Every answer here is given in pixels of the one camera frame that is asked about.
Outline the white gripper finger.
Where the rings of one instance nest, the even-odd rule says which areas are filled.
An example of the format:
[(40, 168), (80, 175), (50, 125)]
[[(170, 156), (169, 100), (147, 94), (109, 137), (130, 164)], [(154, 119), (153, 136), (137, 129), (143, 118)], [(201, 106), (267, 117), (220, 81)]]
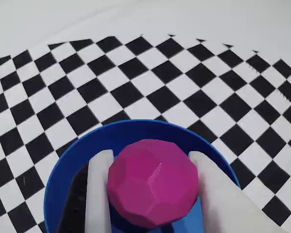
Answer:
[(191, 151), (189, 158), (198, 170), (204, 232), (285, 232), (208, 156), (199, 151)]
[(86, 233), (112, 231), (107, 182), (109, 168), (113, 162), (112, 150), (103, 150), (89, 161), (85, 210)]

